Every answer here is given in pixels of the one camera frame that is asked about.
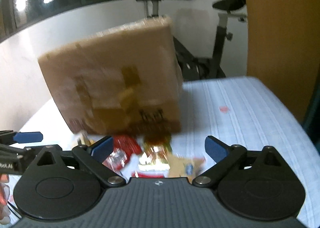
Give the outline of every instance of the table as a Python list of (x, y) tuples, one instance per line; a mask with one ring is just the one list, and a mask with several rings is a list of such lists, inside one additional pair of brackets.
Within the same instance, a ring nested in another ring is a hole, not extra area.
[[(215, 164), (204, 150), (208, 135), (248, 150), (272, 145), (306, 190), (298, 219), (310, 228), (320, 226), (320, 156), (288, 109), (259, 80), (237, 77), (185, 82), (180, 107), (182, 132), (172, 136), (174, 153), (185, 157), (204, 155), (206, 170)], [(74, 138), (53, 100), (36, 112), (21, 131), (41, 131), (44, 139), (42, 143), (16, 147), (58, 144), (70, 150)]]

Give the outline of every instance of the brown wooden panel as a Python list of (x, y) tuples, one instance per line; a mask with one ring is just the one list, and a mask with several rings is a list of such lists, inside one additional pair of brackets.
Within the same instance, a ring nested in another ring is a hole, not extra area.
[(248, 69), (302, 121), (320, 64), (320, 0), (247, 0)]

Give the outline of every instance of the silver bolt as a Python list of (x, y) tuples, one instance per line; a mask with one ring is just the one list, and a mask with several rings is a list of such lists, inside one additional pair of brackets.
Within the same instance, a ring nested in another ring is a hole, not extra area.
[(112, 176), (108, 178), (108, 182), (112, 185), (118, 185), (122, 183), (124, 179), (121, 176)]
[(207, 176), (198, 176), (195, 181), (199, 185), (206, 185), (211, 182), (211, 178)]

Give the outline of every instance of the blue striped cloth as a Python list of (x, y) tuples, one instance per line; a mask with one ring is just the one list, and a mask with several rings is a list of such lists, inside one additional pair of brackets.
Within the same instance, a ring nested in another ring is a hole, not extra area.
[[(204, 155), (208, 135), (248, 150), (274, 146), (306, 190), (298, 219), (310, 228), (320, 226), (320, 156), (293, 115), (258, 79), (186, 82), (181, 114), (183, 130), (172, 137), (174, 152)], [(215, 164), (209, 156), (206, 160), (205, 170)]]

